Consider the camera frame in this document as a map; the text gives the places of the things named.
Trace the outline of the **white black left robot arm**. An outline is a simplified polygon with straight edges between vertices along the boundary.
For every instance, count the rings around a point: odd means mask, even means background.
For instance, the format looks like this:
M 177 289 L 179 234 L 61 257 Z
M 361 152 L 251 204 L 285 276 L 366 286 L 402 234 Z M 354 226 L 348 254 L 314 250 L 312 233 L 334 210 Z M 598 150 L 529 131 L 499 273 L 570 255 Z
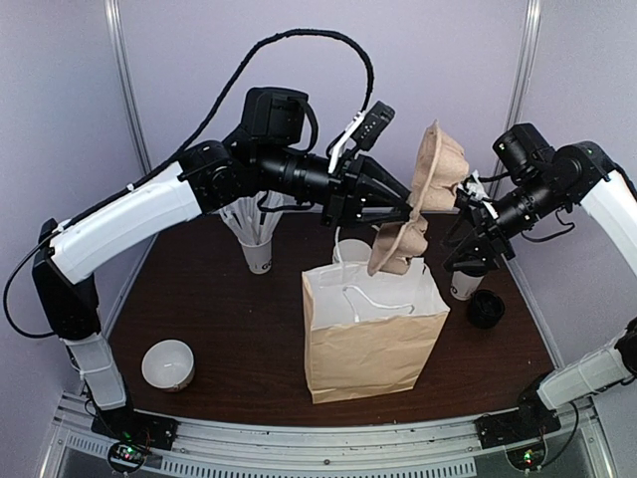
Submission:
M 390 222 L 410 211 L 408 188 L 356 148 L 329 160 L 288 146 L 226 139 L 190 147 L 75 218 L 42 226 L 32 268 L 38 296 L 98 417 L 120 441 L 136 440 L 143 422 L 102 335 L 95 270 L 150 236 L 261 191 L 322 205 L 324 225 Z

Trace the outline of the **brown paper takeout bag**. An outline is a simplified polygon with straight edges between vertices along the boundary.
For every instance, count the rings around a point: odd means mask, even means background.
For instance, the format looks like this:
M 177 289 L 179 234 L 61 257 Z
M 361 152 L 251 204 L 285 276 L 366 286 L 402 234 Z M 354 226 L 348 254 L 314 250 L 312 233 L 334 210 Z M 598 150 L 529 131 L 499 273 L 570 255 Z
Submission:
M 301 279 L 313 403 L 414 387 L 450 313 L 423 258 L 403 275 L 369 275 L 362 262 L 338 261 Z

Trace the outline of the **white paper coffee cup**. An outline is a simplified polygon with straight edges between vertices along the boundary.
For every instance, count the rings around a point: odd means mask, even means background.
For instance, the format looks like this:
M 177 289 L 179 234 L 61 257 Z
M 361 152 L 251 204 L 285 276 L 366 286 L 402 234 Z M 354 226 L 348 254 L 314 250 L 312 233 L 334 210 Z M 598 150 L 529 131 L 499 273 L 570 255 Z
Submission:
M 484 275 L 470 275 L 462 271 L 455 271 L 452 274 L 450 293 L 458 301 L 468 301 L 478 290 L 484 279 Z

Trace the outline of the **cardboard cup carrier tray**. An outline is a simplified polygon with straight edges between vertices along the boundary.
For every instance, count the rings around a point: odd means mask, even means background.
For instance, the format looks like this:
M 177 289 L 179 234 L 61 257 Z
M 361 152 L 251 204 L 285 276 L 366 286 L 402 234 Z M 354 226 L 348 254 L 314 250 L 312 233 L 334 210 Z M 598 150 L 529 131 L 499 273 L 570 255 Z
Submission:
M 451 210 L 457 188 L 468 174 L 464 147 L 435 120 L 425 129 L 418 149 L 407 198 L 408 218 L 380 226 L 372 244 L 367 274 L 406 274 L 412 259 L 428 248 L 425 237 L 428 221 L 422 213 Z

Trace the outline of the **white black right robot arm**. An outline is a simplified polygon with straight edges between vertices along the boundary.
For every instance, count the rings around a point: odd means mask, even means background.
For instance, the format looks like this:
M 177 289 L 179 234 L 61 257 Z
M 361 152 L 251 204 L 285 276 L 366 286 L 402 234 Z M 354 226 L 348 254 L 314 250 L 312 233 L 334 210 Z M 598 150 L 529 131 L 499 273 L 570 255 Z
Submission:
M 459 185 L 461 235 L 448 234 L 451 274 L 483 278 L 520 260 L 566 363 L 520 394 L 510 421 L 533 438 L 548 413 L 636 377 L 636 189 L 595 142 L 559 147 L 515 131 L 493 145 L 512 187 Z

